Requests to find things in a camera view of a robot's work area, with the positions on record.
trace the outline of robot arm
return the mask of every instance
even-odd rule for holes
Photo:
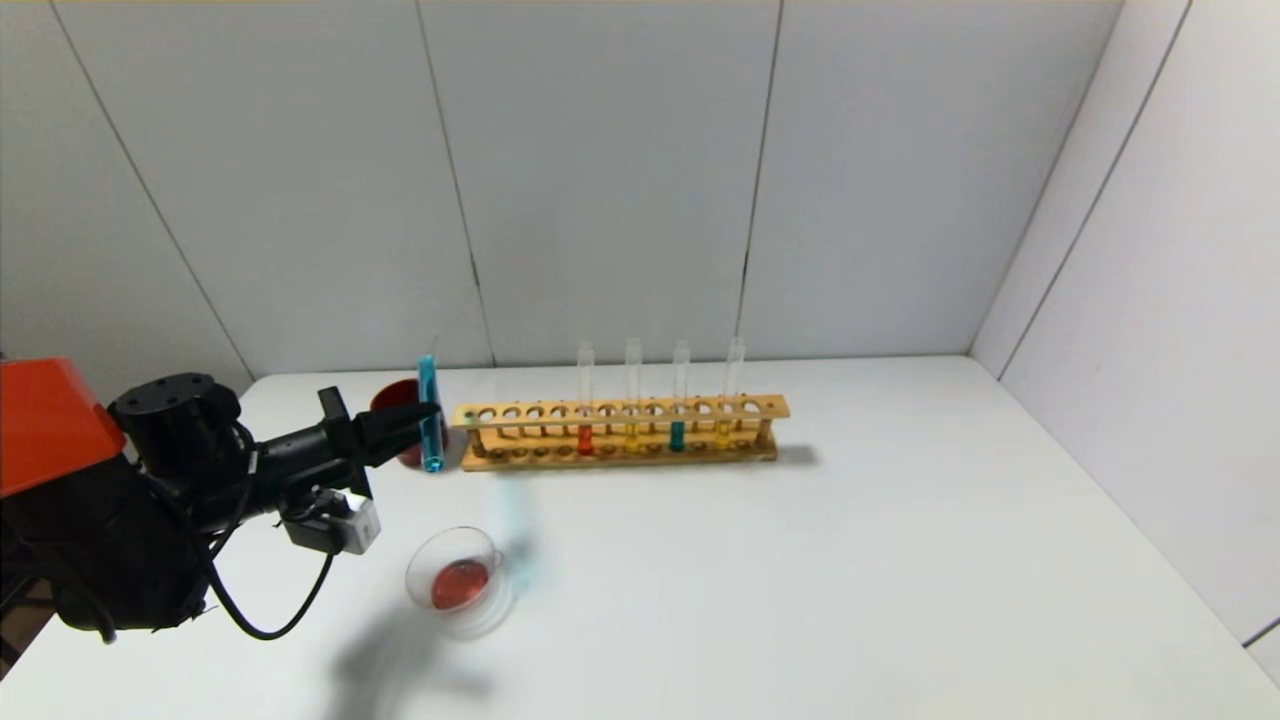
[[[326,388],[319,423],[256,442],[238,420],[236,393],[210,375],[161,378],[104,410],[67,360],[0,369],[4,521],[35,559],[4,573],[49,579],[63,621],[108,642],[116,629],[200,615],[210,587],[253,637],[292,629],[333,556],[362,553],[378,536],[365,468],[420,442],[421,423],[439,411],[424,402],[351,418],[338,389]],[[122,429],[136,465],[122,454]],[[212,559],[244,519],[270,511],[291,541],[328,557],[294,620],[264,633],[227,597]]]

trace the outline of wall seam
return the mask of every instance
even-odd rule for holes
[[[178,258],[182,259],[182,264],[187,268],[187,273],[191,275],[191,281],[196,283],[196,290],[200,291],[200,296],[205,299],[205,304],[209,306],[209,311],[214,315],[214,320],[218,327],[223,331],[223,336],[227,338],[227,343],[230,345],[232,352],[239,360],[241,366],[244,368],[244,373],[248,374],[250,382],[256,382],[257,375],[250,368],[248,363],[244,360],[244,354],[241,352],[239,347],[236,345],[236,340],[232,338],[230,331],[227,329],[227,323],[223,322],[221,315],[218,314],[218,307],[214,306],[214,301],[209,297],[209,291],[205,290],[204,283],[200,282],[200,277],[196,270],[191,266],[191,260],[187,259],[187,254],[183,252],[182,246],[178,245],[178,238],[173,233],[173,228],[169,227],[169,220],[164,217],[160,210],[160,204],[156,201],[155,195],[151,193],[151,188],[147,186],[147,181],[142,177],[142,170],[138,164],[133,160],[133,155],[129,152],[129,147],[124,143],[124,136],[120,135],[119,128],[115,126],[115,120],[111,119],[111,113],[106,109],[106,101],[102,100],[102,94],[99,92],[97,85],[93,82],[93,77],[88,73],[88,67],[81,58],[79,50],[76,49],[76,42],[72,41],[72,33],[67,29],[67,23],[63,22],[61,13],[58,12],[58,4],[54,0],[49,1],[49,9],[54,13],[54,19],[58,20],[58,28],[63,32],[63,37],[67,38],[67,46],[72,50],[72,56],[76,59],[76,65],[79,67],[81,73],[84,76],[84,82],[88,83],[90,92],[93,94],[93,101],[97,102],[99,109],[102,111],[102,117],[106,118],[108,127],[111,128],[111,135],[115,136],[116,145],[120,146],[120,151],[124,152],[124,159],[129,163],[129,168],[133,169],[133,177],[138,181],[142,187],[142,192],[147,197],[147,202],[151,204],[151,209],[155,211],[156,218],[160,219],[160,225],[164,228],[165,234],[169,237],[169,242],[173,243],[174,250],[178,252]]]
[[[733,336],[742,332],[742,305],[746,301],[746,269],[751,261],[751,238],[755,234],[755,209],[760,200],[760,176],[764,170],[764,141],[769,133],[769,110],[773,108],[773,78],[778,68],[778,45],[782,41],[782,10],[787,0],[778,0],[778,18],[773,28],[773,58],[769,60],[769,85],[764,92],[764,119],[760,122],[760,151],[755,156],[755,183],[751,188],[751,214],[746,223],[746,249],[742,251],[742,282],[737,290],[737,316],[733,319]]]
[[[1041,310],[1044,309],[1044,302],[1053,292],[1053,286],[1057,284],[1059,278],[1062,275],[1062,269],[1066,268],[1066,264],[1071,259],[1071,254],[1075,252],[1075,246],[1080,242],[1080,237],[1084,234],[1084,228],[1087,228],[1089,220],[1093,219],[1093,211],[1097,210],[1098,202],[1106,193],[1107,186],[1111,183],[1111,177],[1115,174],[1116,167],[1120,164],[1120,159],[1129,147],[1129,141],[1133,138],[1134,131],[1138,129],[1138,124],[1142,122],[1142,115],[1147,111],[1147,102],[1151,101],[1151,96],[1155,94],[1156,86],[1160,83],[1160,76],[1165,72],[1165,64],[1169,63],[1169,56],[1172,54],[1174,46],[1178,44],[1178,36],[1183,32],[1183,24],[1187,22],[1187,15],[1190,13],[1194,3],[1196,0],[1187,0],[1187,5],[1183,8],[1183,14],[1178,18],[1178,24],[1174,26],[1174,32],[1169,38],[1169,45],[1165,47],[1165,54],[1160,58],[1156,73],[1151,78],[1151,85],[1147,86],[1147,92],[1143,95],[1142,102],[1138,105],[1138,111],[1134,113],[1133,122],[1129,123],[1129,129],[1125,131],[1124,140],[1120,142],[1120,149],[1116,151],[1115,158],[1111,159],[1111,167],[1107,168],[1107,174],[1103,176],[1102,183],[1098,184],[1098,191],[1093,195],[1093,201],[1089,202],[1089,209],[1084,213],[1084,218],[1080,220],[1080,225],[1075,231],[1075,237],[1071,238],[1071,243],[1066,247],[1066,252],[1062,255],[1062,261],[1059,263],[1057,269],[1053,270],[1053,277],[1044,287],[1044,292],[1041,295],[1039,302],[1036,304],[1036,310],[1032,311],[1032,316],[1027,322],[1027,327],[1023,328],[1023,333],[1018,337],[1018,342],[1014,345],[1012,352],[1010,352],[1009,357],[1005,360],[1005,366],[1001,368],[1000,374],[996,375],[997,380],[1002,380],[1005,374],[1009,372],[1009,368],[1012,366],[1014,359],[1018,357],[1018,351],[1021,350],[1023,342],[1027,340],[1027,336],[1030,334],[1032,327],[1039,318]]]
[[[453,145],[449,142],[449,127],[444,122],[444,104],[440,101],[440,85],[435,82],[435,64],[431,63],[431,47],[426,42],[426,18],[422,17],[422,4],[413,1],[417,12],[417,29],[422,35],[422,54],[426,56],[426,74],[431,81],[431,97],[435,100],[435,113],[440,118],[440,135],[444,136],[444,154],[449,160],[449,177],[453,178],[453,193],[458,202],[458,215],[462,218],[462,238],[467,243],[467,258],[471,260],[471,281],[476,284],[476,297],[480,301],[480,322],[484,324],[484,337],[489,343],[489,363],[498,366],[498,351],[493,346],[493,333],[489,331],[489,313],[484,306],[484,288],[480,287],[480,268],[476,264],[475,247],[471,245],[471,227],[467,224],[467,209],[462,204],[462,184],[458,182],[458,169],[453,163]]]

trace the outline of red liquid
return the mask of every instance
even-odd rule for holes
[[[489,584],[489,570],[475,560],[449,562],[431,583],[431,605],[453,610],[476,598]]]
[[[579,455],[595,452],[595,447],[591,445],[591,425],[577,427],[577,452]]]

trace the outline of test tube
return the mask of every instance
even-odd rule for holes
[[[640,340],[627,340],[627,406],[623,413],[628,415],[626,427],[626,439],[623,447],[627,452],[640,452],[640,424],[636,423],[640,415],[640,365],[644,363],[644,354],[640,350]]]
[[[676,343],[676,352],[671,364],[675,369],[675,383],[671,396],[675,398],[672,410],[685,413],[689,410],[689,343],[680,341]],[[671,451],[685,451],[685,421],[672,420],[671,423]]]
[[[591,445],[591,368],[595,366],[595,350],[591,343],[582,341],[577,347],[577,413],[582,416],[582,424],[577,427],[577,452],[591,455],[595,446]]]
[[[728,343],[728,357],[724,359],[724,392],[721,395],[719,410],[724,410],[724,404],[731,402],[737,396],[737,382],[742,377],[742,363],[746,360],[746,341],[735,337]],[[716,423],[716,447],[727,450],[731,445],[730,429],[732,420],[719,420]]]

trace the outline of yellow liquid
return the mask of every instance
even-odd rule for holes
[[[733,442],[728,437],[730,429],[733,428],[732,420],[721,420],[716,423],[716,448],[728,450]]]

